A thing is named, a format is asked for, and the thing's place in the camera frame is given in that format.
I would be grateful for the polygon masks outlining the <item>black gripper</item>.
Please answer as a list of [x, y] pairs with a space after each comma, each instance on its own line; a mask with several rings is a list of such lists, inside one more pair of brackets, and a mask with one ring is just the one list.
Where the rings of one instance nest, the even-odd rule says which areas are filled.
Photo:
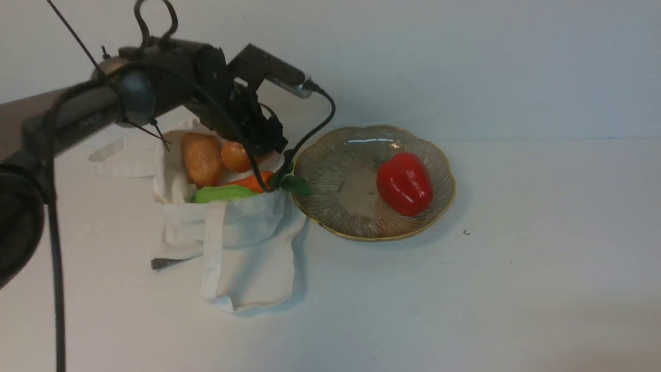
[[289, 141], [283, 134], [281, 122], [274, 115], [265, 116], [257, 92], [250, 91], [245, 82], [234, 78], [228, 64], [224, 52], [210, 45], [201, 49], [194, 59], [196, 82], [224, 111], [220, 112], [212, 101], [198, 92], [185, 108], [223, 139], [248, 144], [255, 156], [282, 153]]

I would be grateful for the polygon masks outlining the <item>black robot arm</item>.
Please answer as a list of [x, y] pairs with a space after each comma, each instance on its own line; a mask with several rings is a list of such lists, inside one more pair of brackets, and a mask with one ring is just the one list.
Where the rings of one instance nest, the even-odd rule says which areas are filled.
[[26, 266], [42, 238], [43, 207], [53, 195], [46, 168], [60, 153], [110, 124], [141, 129], [180, 106], [255, 156], [283, 151], [283, 126], [264, 118], [257, 89], [269, 81], [306, 95], [309, 80], [253, 44], [226, 61], [222, 49], [210, 44], [155, 36], [119, 49], [99, 66], [101, 74], [69, 87], [43, 113], [25, 120], [19, 150], [2, 160], [2, 286]]

